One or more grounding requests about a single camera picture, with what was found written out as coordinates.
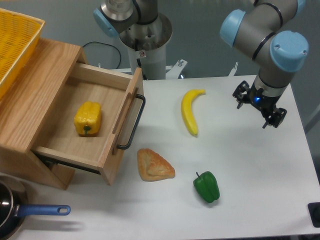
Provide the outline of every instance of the drawer handle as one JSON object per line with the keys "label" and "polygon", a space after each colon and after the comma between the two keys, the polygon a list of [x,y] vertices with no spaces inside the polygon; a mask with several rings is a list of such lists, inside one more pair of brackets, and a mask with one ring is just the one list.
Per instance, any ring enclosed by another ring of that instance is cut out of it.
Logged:
{"label": "drawer handle", "polygon": [[116,147],[118,149],[121,149],[121,150],[127,150],[128,148],[130,148],[131,144],[132,144],[132,141],[134,139],[134,136],[135,136],[135,133],[136,133],[136,130],[137,130],[137,127],[138,127],[138,124],[139,124],[139,121],[140,121],[140,118],[141,118],[141,115],[142,115],[142,112],[144,111],[144,108],[145,108],[145,105],[146,105],[146,98],[145,96],[141,95],[141,94],[137,94],[135,96],[137,99],[141,99],[142,100],[142,105],[140,107],[140,110],[139,110],[139,113],[138,113],[138,116],[136,117],[136,120],[135,120],[135,123],[133,125],[133,129],[132,129],[132,132],[131,132],[131,135],[130,135],[130,138],[129,138],[129,141],[126,145],[120,145],[118,144]]}

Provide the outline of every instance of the gray wall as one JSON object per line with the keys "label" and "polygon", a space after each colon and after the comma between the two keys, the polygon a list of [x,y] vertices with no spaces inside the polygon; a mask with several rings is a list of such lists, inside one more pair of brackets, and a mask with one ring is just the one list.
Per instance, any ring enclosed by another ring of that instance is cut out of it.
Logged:
{"label": "gray wall", "polygon": [[[119,39],[108,38],[95,23],[93,10],[100,3],[101,0],[16,0],[2,1],[0,8],[45,20],[44,38],[81,46],[90,41],[115,45],[122,54],[120,68],[129,68],[126,49]],[[167,65],[179,59],[187,60],[184,71],[187,78],[227,76],[235,62],[239,62],[237,75],[257,74],[259,68],[219,36],[221,24],[231,11],[253,9],[249,0],[159,0],[158,4],[159,11],[170,19],[173,27],[172,39],[167,45]],[[303,124],[320,104],[319,12],[320,0],[307,0],[303,12],[281,29],[301,33],[310,46],[303,69],[292,81]],[[89,45],[85,52],[91,65],[100,63],[106,69],[115,68],[119,61],[118,53],[111,47]],[[316,169],[320,172],[319,136],[320,123],[307,134]]]}

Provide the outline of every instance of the yellow basket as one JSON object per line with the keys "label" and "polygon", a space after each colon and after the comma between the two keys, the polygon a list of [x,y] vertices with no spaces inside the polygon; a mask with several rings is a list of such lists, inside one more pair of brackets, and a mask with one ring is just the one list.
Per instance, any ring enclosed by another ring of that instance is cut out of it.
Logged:
{"label": "yellow basket", "polygon": [[45,21],[0,8],[0,99],[38,43]]}

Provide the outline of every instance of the bread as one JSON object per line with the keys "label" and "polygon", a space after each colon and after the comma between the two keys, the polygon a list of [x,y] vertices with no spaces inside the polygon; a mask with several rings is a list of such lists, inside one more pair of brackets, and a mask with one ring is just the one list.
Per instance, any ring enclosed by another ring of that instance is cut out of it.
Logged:
{"label": "bread", "polygon": [[158,153],[149,148],[140,149],[137,153],[138,170],[143,181],[154,182],[173,179],[175,169]]}

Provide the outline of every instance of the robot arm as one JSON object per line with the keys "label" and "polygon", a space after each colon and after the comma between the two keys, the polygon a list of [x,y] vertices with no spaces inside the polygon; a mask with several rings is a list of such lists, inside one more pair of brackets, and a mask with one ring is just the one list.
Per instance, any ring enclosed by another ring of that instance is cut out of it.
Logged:
{"label": "robot arm", "polygon": [[243,81],[234,91],[238,109],[245,103],[258,109],[267,125],[277,128],[287,111],[276,103],[303,66],[309,52],[307,40],[297,32],[276,34],[304,7],[305,0],[255,0],[255,9],[246,14],[231,12],[224,20],[220,36],[260,66],[250,87]]}
{"label": "robot arm", "polygon": [[126,46],[133,73],[140,67],[144,79],[166,78],[172,25],[158,12],[157,0],[105,0],[93,15],[105,34],[119,36]]}

